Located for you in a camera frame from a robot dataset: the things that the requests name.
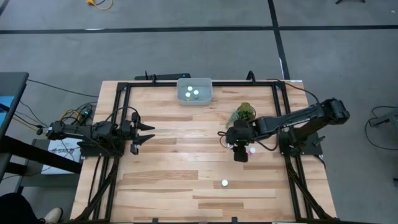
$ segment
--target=wooden table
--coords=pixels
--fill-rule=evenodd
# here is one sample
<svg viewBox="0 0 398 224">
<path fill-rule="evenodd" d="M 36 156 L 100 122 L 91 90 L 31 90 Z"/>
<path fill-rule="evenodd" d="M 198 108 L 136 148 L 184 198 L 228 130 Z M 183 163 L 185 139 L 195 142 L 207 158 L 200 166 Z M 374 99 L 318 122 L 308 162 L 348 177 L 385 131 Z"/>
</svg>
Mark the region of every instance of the wooden table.
<svg viewBox="0 0 398 224">
<path fill-rule="evenodd" d="M 303 88 L 302 83 L 293 83 Z M 105 81 L 99 94 L 94 121 L 106 119 L 113 110 L 116 81 Z M 254 144 L 257 152 L 249 162 L 233 161 L 233 152 L 220 146 L 218 131 L 225 131 L 231 113 L 248 102 L 258 116 L 275 116 L 269 87 L 214 87 L 208 106 L 180 106 L 175 87 L 134 87 L 129 106 L 135 107 L 145 124 L 156 134 L 133 156 L 126 147 L 120 160 L 112 211 L 112 222 L 269 222 L 294 219 L 284 158 Z M 287 87 L 292 111 L 308 106 L 305 93 Z M 275 145 L 275 136 L 263 141 Z M 84 161 L 71 218 L 87 205 L 97 158 Z M 309 191 L 331 216 L 335 208 L 323 164 L 313 156 L 302 156 Z M 229 185 L 221 186 L 227 179 Z M 298 197 L 305 217 L 302 195 Z M 101 204 L 104 217 L 107 193 Z"/>
</svg>

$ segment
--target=black cable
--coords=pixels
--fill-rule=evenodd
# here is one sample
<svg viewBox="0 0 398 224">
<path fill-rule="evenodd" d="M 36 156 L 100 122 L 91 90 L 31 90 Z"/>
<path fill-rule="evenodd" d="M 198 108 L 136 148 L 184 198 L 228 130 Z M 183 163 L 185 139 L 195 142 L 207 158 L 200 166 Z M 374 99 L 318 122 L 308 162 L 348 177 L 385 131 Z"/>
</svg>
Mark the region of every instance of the black cable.
<svg viewBox="0 0 398 224">
<path fill-rule="evenodd" d="M 29 118 L 30 120 L 32 120 L 32 121 L 34 121 L 34 122 L 38 122 L 38 123 L 39 123 L 39 121 L 37 121 L 36 119 L 34 119 L 34 118 L 30 117 L 30 116 L 29 116 L 29 115 L 27 115 L 27 114 L 21 113 L 21 112 L 19 112 L 19 111 L 15 111 L 15 113 L 17 113 L 17 114 L 19 114 L 19 115 L 24 115 L 25 117 Z"/>
<path fill-rule="evenodd" d="M 33 110 L 30 108 L 30 106 L 28 106 L 27 104 L 25 104 L 24 102 L 22 102 L 22 100 L 19 100 L 19 102 L 20 102 L 22 105 L 26 106 L 26 107 L 29 109 L 29 111 L 32 113 L 32 115 L 37 119 L 38 123 L 43 124 L 46 128 L 48 127 L 44 122 L 42 122 L 42 121 L 36 116 L 35 113 L 33 113 Z"/>
<path fill-rule="evenodd" d="M 80 108 L 82 108 L 82 107 L 85 107 L 86 105 L 91 105 L 91 104 L 97 104 L 97 101 L 92 101 L 92 102 L 88 102 L 88 103 L 85 103 L 85 104 L 83 104 L 83 105 L 80 105 L 76 110 L 78 110 L 78 109 L 80 109 Z"/>
<path fill-rule="evenodd" d="M 220 136 L 220 140 L 219 140 L 220 145 L 227 149 L 228 147 L 224 146 L 223 143 L 221 143 L 221 140 L 222 140 L 223 137 L 226 136 L 226 133 L 224 131 L 219 131 L 219 132 L 217 132 L 217 134 L 218 134 L 218 136 Z"/>
<path fill-rule="evenodd" d="M 105 0 L 102 0 L 101 2 L 99 2 L 99 3 L 95 3 L 97 6 L 99 6 L 100 4 L 102 4 L 102 3 L 104 3 L 105 2 Z"/>
<path fill-rule="evenodd" d="M 278 147 L 278 144 L 276 145 L 275 148 L 270 149 L 268 148 L 265 144 L 261 143 L 260 141 L 256 141 L 258 144 L 260 144 L 262 147 L 264 147 L 265 149 L 267 149 L 268 151 L 275 151 L 275 149 Z"/>
<path fill-rule="evenodd" d="M 133 107 L 131 107 L 131 106 L 122 106 L 122 107 L 120 107 L 120 108 L 118 108 L 118 109 L 112 111 L 112 113 L 105 119 L 105 121 L 108 121 L 108 120 L 112 117 L 113 114 L 115 114 L 116 112 L 118 112 L 119 110 L 124 109 L 124 108 L 133 109 L 133 110 L 138 114 L 138 111 L 137 111 L 135 108 L 133 108 Z"/>
<path fill-rule="evenodd" d="M 398 106 L 377 106 L 377 107 L 374 107 L 374 108 L 372 109 L 372 114 L 373 114 L 373 116 L 374 116 L 375 118 L 378 118 L 378 116 L 374 113 L 374 111 L 375 111 L 376 109 L 379 109 L 379 108 L 398 108 Z"/>
<path fill-rule="evenodd" d="M 67 120 L 67 119 L 74 119 L 77 123 L 81 124 L 80 121 L 77 120 L 77 118 L 74 118 L 74 117 L 72 117 L 72 116 L 69 116 L 69 117 L 66 117 L 66 118 L 62 118 L 60 121 L 63 122 L 63 121 L 65 121 L 65 120 Z"/>
<path fill-rule="evenodd" d="M 97 163 L 95 164 L 95 169 L 94 169 L 94 174 L 93 174 L 93 181 L 91 181 L 90 193 L 88 194 L 87 206 L 90 204 L 90 201 L 91 201 L 91 194 L 93 193 L 95 177 L 97 176 L 97 169 L 98 169 L 98 165 L 100 164 L 100 160 L 101 160 L 101 156 L 98 156 Z"/>
<path fill-rule="evenodd" d="M 323 159 L 321 158 L 321 156 L 322 156 L 322 155 L 313 155 L 313 156 L 315 156 L 315 158 L 319 159 L 319 161 L 321 161 L 321 162 L 322 162 L 322 164 L 323 164 L 324 168 L 326 169 L 326 164 L 325 164 L 325 161 L 323 161 Z"/>
<path fill-rule="evenodd" d="M 30 79 L 28 79 L 28 81 L 34 82 L 34 83 L 38 83 L 38 84 L 42 84 L 42 85 L 45 85 L 45 86 L 49 86 L 49 87 L 52 87 L 52 88 L 56 88 L 56 89 L 58 89 L 58 90 L 66 91 L 66 92 L 69 92 L 69 93 L 74 93 L 74 94 L 81 95 L 81 96 L 88 96 L 88 97 L 95 97 L 95 98 L 98 98 L 98 96 L 93 96 L 93 95 L 88 95 L 88 94 L 84 94 L 84 93 L 78 93 L 78 92 L 71 91 L 71 90 L 66 90 L 66 89 L 64 89 L 64 88 L 52 86 L 52 85 L 49 85 L 49 84 L 46 84 L 46 83 L 42 83 L 42 82 L 39 82 L 39 81 L 35 81 L 35 80 L 30 80 Z"/>
<path fill-rule="evenodd" d="M 366 139 L 368 140 L 368 142 L 369 142 L 370 144 L 372 144 L 373 146 L 378 147 L 378 148 L 380 148 L 380 149 L 385 149 L 385 150 L 390 150 L 390 151 L 398 151 L 398 149 L 393 149 L 393 148 L 387 148 L 387 147 L 378 146 L 377 144 L 374 144 L 374 143 L 369 139 L 369 136 L 368 136 L 368 124 L 370 125 L 370 121 L 373 120 L 373 119 L 377 119 L 377 118 L 369 118 L 368 121 L 365 123 L 365 127 L 364 127 L 365 137 L 366 137 Z"/>
<path fill-rule="evenodd" d="M 24 118 L 21 118 L 18 114 L 14 114 L 14 116 L 16 116 L 17 118 L 21 119 L 23 122 L 25 122 L 25 123 L 27 123 L 27 124 L 29 124 L 29 125 L 35 126 L 35 127 L 37 127 L 37 128 L 43 128 L 43 126 L 41 126 L 41 125 L 39 125 L 39 124 L 32 124 L 32 123 L 30 123 L 30 122 L 27 122 Z"/>
<path fill-rule="evenodd" d="M 281 81 L 281 80 L 279 80 L 279 79 L 277 79 L 277 78 L 268 78 L 268 80 L 277 80 L 278 82 L 283 82 L 283 81 Z M 320 104 L 320 103 L 319 103 L 319 100 L 318 100 L 318 97 L 315 96 L 315 94 L 311 93 L 310 91 L 304 90 L 303 88 L 299 88 L 299 87 L 293 86 L 292 84 L 287 83 L 287 82 L 284 82 L 284 83 L 285 83 L 286 85 L 288 85 L 288 86 L 291 86 L 291 87 L 297 89 L 297 90 L 302 90 L 302 91 L 308 93 L 309 95 L 311 95 L 312 97 L 314 97 L 314 99 L 317 101 L 318 104 Z"/>
</svg>

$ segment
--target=small potted plant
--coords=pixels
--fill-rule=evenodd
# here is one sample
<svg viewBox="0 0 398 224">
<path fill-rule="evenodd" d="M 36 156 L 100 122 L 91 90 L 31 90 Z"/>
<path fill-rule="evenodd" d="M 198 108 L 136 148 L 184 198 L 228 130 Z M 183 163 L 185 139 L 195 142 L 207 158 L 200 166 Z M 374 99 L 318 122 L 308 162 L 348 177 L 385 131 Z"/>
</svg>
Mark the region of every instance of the small potted plant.
<svg viewBox="0 0 398 224">
<path fill-rule="evenodd" d="M 254 118 L 256 118 L 256 110 L 249 103 L 242 103 L 241 106 L 239 106 L 237 110 L 232 113 L 230 119 L 226 123 L 225 128 L 228 129 L 228 127 L 238 119 L 250 121 Z"/>
</svg>

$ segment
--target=white ball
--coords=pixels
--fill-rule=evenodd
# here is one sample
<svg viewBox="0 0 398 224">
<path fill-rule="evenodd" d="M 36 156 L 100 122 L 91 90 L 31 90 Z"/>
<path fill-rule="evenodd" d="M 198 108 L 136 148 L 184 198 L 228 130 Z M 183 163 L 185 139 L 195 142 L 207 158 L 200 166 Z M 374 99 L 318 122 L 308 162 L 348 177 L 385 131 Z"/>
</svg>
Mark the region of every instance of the white ball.
<svg viewBox="0 0 398 224">
<path fill-rule="evenodd" d="M 223 180 L 221 181 L 222 186 L 226 187 L 228 186 L 228 180 Z"/>
</svg>

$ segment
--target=cable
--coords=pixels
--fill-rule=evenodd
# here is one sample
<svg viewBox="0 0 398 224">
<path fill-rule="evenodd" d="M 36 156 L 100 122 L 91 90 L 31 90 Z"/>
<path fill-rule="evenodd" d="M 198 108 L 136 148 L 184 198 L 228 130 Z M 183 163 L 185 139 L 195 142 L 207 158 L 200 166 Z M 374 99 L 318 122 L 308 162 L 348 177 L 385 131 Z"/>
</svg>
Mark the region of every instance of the cable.
<svg viewBox="0 0 398 224">
<path fill-rule="evenodd" d="M 24 118 L 21 118 L 20 116 L 18 116 L 18 114 L 14 114 L 14 116 L 16 116 L 17 118 L 21 119 L 23 122 L 25 122 L 25 123 L 27 123 L 27 124 L 29 124 L 29 125 L 35 126 L 35 127 L 37 127 L 37 128 L 43 128 L 43 126 L 41 126 L 41 125 L 39 125 L 39 124 L 32 124 L 32 123 L 30 123 L 30 122 L 27 122 Z"/>
<path fill-rule="evenodd" d="M 373 120 L 373 119 L 377 119 L 377 117 L 376 117 L 376 118 L 369 118 L 368 121 L 365 123 L 365 127 L 364 127 L 365 137 L 366 137 L 366 139 L 368 140 L 368 142 L 369 142 L 370 144 L 372 144 L 373 146 L 378 147 L 378 148 L 380 148 L 380 149 L 385 149 L 385 150 L 390 150 L 390 151 L 398 151 L 398 149 L 393 149 L 393 148 L 387 148 L 387 147 L 378 146 L 377 144 L 374 144 L 374 143 L 369 139 L 369 136 L 368 136 L 368 124 L 370 125 L 370 121 Z"/>
<path fill-rule="evenodd" d="M 65 112 L 63 115 L 61 115 L 60 120 L 62 120 L 63 117 L 65 117 L 66 115 L 70 114 L 70 113 L 74 113 L 76 114 L 76 119 L 79 120 L 80 119 L 80 113 L 77 112 L 76 110 L 67 110 L 67 112 Z"/>
<path fill-rule="evenodd" d="M 80 109 L 80 108 L 82 108 L 82 107 L 85 107 L 86 105 L 91 105 L 91 104 L 93 104 L 93 103 L 97 104 L 98 102 L 97 102 L 97 101 L 92 101 L 92 102 L 85 103 L 85 104 L 83 104 L 83 105 L 80 105 L 76 110 L 78 110 L 78 109 Z"/>
<path fill-rule="evenodd" d="M 35 113 L 33 113 L 33 111 L 32 111 L 32 109 L 30 108 L 30 106 L 26 105 L 26 104 L 25 104 L 24 102 L 22 102 L 21 100 L 19 100 L 19 102 L 20 102 L 22 105 L 26 106 L 26 107 L 29 109 L 29 111 L 32 113 L 32 115 L 37 119 L 37 121 L 38 121 L 39 123 L 43 124 L 46 128 L 48 127 L 44 122 L 42 122 L 42 121 L 36 116 Z"/>
<path fill-rule="evenodd" d="M 374 111 L 375 111 L 376 109 L 379 109 L 379 108 L 398 108 L 398 106 L 377 106 L 377 107 L 374 107 L 374 108 L 372 109 L 372 114 L 373 114 L 373 116 L 374 116 L 375 118 L 378 118 L 378 116 L 376 116 L 376 114 L 374 113 Z"/>
<path fill-rule="evenodd" d="M 321 161 L 324 168 L 326 169 L 326 164 L 325 164 L 325 161 L 323 161 L 323 159 L 322 159 L 322 155 L 313 155 L 313 156 L 315 156 L 315 158 L 319 159 L 319 161 Z"/>
<path fill-rule="evenodd" d="M 224 146 L 223 143 L 221 143 L 221 139 L 222 139 L 223 137 L 226 136 L 226 132 L 224 132 L 224 131 L 219 131 L 219 132 L 217 132 L 217 134 L 218 134 L 218 136 L 220 136 L 220 140 L 219 140 L 220 145 L 227 149 L 228 147 L 227 147 L 227 146 Z"/>
<path fill-rule="evenodd" d="M 97 6 L 99 6 L 100 4 L 104 3 L 105 1 L 106 1 L 106 0 L 102 0 L 101 2 L 96 3 L 96 4 L 97 4 Z"/>
<path fill-rule="evenodd" d="M 65 120 L 67 120 L 67 119 L 74 119 L 78 124 L 81 124 L 80 123 L 80 121 L 78 120 L 78 119 L 76 119 L 76 118 L 74 118 L 74 117 L 72 117 L 72 116 L 69 116 L 69 117 L 66 117 L 66 118 L 62 118 L 60 121 L 65 121 Z"/>
<path fill-rule="evenodd" d="M 279 80 L 279 79 L 277 79 L 277 78 L 268 78 L 268 80 L 277 80 L 278 82 L 283 82 L 283 81 L 281 81 L 281 80 Z M 310 91 L 304 90 L 303 88 L 299 88 L 299 87 L 293 86 L 292 84 L 287 83 L 287 82 L 284 82 L 284 83 L 285 83 L 286 85 L 288 85 L 288 86 L 291 86 L 291 87 L 297 89 L 297 90 L 302 90 L 302 91 L 308 93 L 309 95 L 311 95 L 312 97 L 314 97 L 314 99 L 317 101 L 318 104 L 320 104 L 320 103 L 319 103 L 319 100 L 318 100 L 318 97 L 315 96 L 315 95 L 314 95 L 313 93 L 311 93 Z"/>
<path fill-rule="evenodd" d="M 15 113 L 17 113 L 17 114 L 19 114 L 19 115 L 24 115 L 25 117 L 29 118 L 30 120 L 39 123 L 39 121 L 37 121 L 37 120 L 34 119 L 34 118 L 31 118 L 31 117 L 30 117 L 29 115 L 27 115 L 27 114 L 21 113 L 21 112 L 19 112 L 19 111 L 15 111 Z"/>
<path fill-rule="evenodd" d="M 262 147 L 264 147 L 265 149 L 267 149 L 268 151 L 275 151 L 275 149 L 278 147 L 276 146 L 273 149 L 268 148 L 265 144 L 261 143 L 260 141 L 256 141 L 258 144 L 260 144 Z"/>
<path fill-rule="evenodd" d="M 46 83 L 42 83 L 42 82 L 39 82 L 39 81 L 35 81 L 35 80 L 30 80 L 30 79 L 28 79 L 28 81 L 34 82 L 34 83 L 38 83 L 38 84 L 42 84 L 42 85 L 45 85 L 45 86 L 49 86 L 49 87 L 52 87 L 52 88 L 56 88 L 56 89 L 58 89 L 58 90 L 67 91 L 68 93 L 74 93 L 74 94 L 81 95 L 81 96 L 88 96 L 88 97 L 98 98 L 98 96 L 93 96 L 93 95 L 88 95 L 88 94 L 84 94 L 84 93 L 78 93 L 78 92 L 71 91 L 71 90 L 66 90 L 66 89 L 64 89 L 64 88 L 52 86 L 52 85 L 49 85 L 49 84 L 46 84 Z"/>
<path fill-rule="evenodd" d="M 131 106 L 122 106 L 122 107 L 120 107 L 120 108 L 118 108 L 118 109 L 112 111 L 112 113 L 105 119 L 105 121 L 108 121 L 108 120 L 112 117 L 113 114 L 115 114 L 116 112 L 118 112 L 119 110 L 121 110 L 121 109 L 123 109 L 123 108 L 130 108 L 130 109 L 133 109 L 133 110 L 138 114 L 138 111 L 137 111 L 135 108 L 133 108 L 133 107 L 131 107 Z"/>
<path fill-rule="evenodd" d="M 97 176 L 97 169 L 98 169 L 98 165 L 100 164 L 100 160 L 101 160 L 101 156 L 98 156 L 97 163 L 95 164 L 93 181 L 91 181 L 90 193 L 88 194 L 87 206 L 90 204 L 90 201 L 91 201 L 91 194 L 93 193 L 93 186 L 94 186 L 94 182 L 95 182 L 95 177 Z"/>
<path fill-rule="evenodd" d="M 14 117 L 12 117 L 12 118 L 13 118 L 14 120 L 20 122 L 22 125 L 26 126 L 27 128 L 30 128 L 30 129 L 32 129 L 32 130 L 35 131 L 35 132 L 37 131 L 36 129 L 30 127 L 29 125 L 27 125 L 27 124 L 25 124 L 25 123 L 23 123 L 22 121 L 18 120 L 17 118 L 14 118 Z"/>
<path fill-rule="evenodd" d="M 87 2 L 88 4 L 90 4 L 90 5 L 95 6 L 95 7 L 96 7 L 97 9 L 99 9 L 99 10 L 108 10 L 108 9 L 110 9 L 110 8 L 112 7 L 112 5 L 113 5 L 113 0 L 111 0 L 111 4 L 109 4 L 109 6 L 108 6 L 108 7 L 105 7 L 105 8 L 98 7 L 98 4 L 95 3 L 95 0 L 86 0 L 86 2 Z"/>
</svg>

